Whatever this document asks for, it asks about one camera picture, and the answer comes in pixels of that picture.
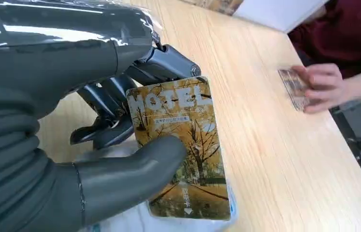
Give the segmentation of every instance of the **printed card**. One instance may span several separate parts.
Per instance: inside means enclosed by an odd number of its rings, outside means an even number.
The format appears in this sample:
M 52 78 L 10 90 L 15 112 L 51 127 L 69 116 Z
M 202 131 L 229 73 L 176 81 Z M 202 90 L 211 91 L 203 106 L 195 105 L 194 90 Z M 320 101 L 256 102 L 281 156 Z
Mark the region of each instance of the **printed card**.
M 158 217 L 228 220 L 230 204 L 212 94 L 205 77 L 127 91 L 139 146 L 171 134 L 188 155 L 171 182 L 149 201 Z
M 278 70 L 278 73 L 286 87 L 294 108 L 298 111 L 303 111 L 304 107 L 310 104 L 310 100 L 303 94 L 307 85 L 300 79 L 294 70 L 280 69 Z

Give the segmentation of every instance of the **red clothing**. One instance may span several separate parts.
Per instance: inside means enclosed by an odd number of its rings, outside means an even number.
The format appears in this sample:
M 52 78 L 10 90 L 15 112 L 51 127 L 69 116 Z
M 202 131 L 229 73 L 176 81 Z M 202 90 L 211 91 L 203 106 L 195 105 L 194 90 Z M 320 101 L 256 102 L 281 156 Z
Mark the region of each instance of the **red clothing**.
M 316 63 L 335 63 L 344 78 L 361 73 L 361 0 L 332 0 L 325 16 L 289 33 Z

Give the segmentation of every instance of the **yellow autumn tree image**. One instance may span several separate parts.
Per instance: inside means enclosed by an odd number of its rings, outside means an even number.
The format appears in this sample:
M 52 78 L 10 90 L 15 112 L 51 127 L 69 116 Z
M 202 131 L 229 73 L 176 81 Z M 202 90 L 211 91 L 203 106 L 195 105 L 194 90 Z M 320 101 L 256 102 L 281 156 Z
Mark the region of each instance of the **yellow autumn tree image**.
M 149 202 L 161 217 L 227 219 L 226 179 L 212 96 L 197 77 L 130 89 L 130 114 L 139 146 L 171 134 L 188 155 L 168 186 Z

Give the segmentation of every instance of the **plastic wrap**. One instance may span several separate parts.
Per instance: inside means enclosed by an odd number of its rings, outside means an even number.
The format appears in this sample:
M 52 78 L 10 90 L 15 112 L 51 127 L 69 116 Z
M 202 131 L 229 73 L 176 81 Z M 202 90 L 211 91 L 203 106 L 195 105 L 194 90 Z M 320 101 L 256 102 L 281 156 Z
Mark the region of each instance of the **plastic wrap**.
M 149 43 L 145 33 L 158 43 L 160 30 L 149 10 L 119 1 L 0 0 L 0 46 L 85 40 L 125 46 Z
M 119 145 L 99 150 L 96 153 L 87 153 L 79 158 L 79 161 L 93 160 L 102 157 L 125 157 L 138 150 L 136 140 L 127 140 Z M 87 227 L 79 232 L 217 232 L 232 225 L 238 218 L 238 207 L 232 188 L 228 186 L 231 216 L 230 220 L 205 220 L 174 217 L 155 217 L 148 207 L 148 202 L 139 204 L 121 214 L 105 221 Z

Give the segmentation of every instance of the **white lettering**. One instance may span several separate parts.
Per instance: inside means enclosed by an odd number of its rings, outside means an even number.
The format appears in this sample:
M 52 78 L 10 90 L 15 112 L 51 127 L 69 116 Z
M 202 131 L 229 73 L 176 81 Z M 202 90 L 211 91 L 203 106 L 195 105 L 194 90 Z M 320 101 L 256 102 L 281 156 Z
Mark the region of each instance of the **white lettering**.
M 196 96 L 197 105 L 210 105 L 213 104 L 212 100 L 210 98 L 203 99 L 200 95 L 200 87 L 195 86 L 194 87 L 194 95 Z
M 167 90 L 161 92 L 161 95 L 163 95 L 166 98 L 166 102 L 169 109 L 173 109 L 174 107 L 174 102 L 172 101 L 173 94 L 174 94 L 173 90 Z
M 186 207 L 190 207 L 190 198 L 189 198 L 188 189 L 182 188 L 182 193 L 183 193 L 183 200 L 185 201 L 184 204 L 186 205 Z
M 180 107 L 192 107 L 194 106 L 194 101 L 191 101 L 190 98 L 190 88 L 178 88 L 176 89 L 177 97 L 179 98 Z
M 162 103 L 160 102 L 160 99 L 154 94 L 149 93 L 146 95 L 146 107 L 151 110 L 158 110 L 162 108 Z
M 168 117 L 168 118 L 155 119 L 155 124 L 177 123 L 177 122 L 190 122 L 190 117 L 182 116 L 182 117 Z
M 144 112 L 144 103 L 142 96 L 140 94 L 138 94 L 136 100 L 133 96 L 129 96 L 128 100 L 129 100 L 129 106 L 132 107 L 132 111 L 136 112 L 137 109 L 139 108 L 141 112 Z

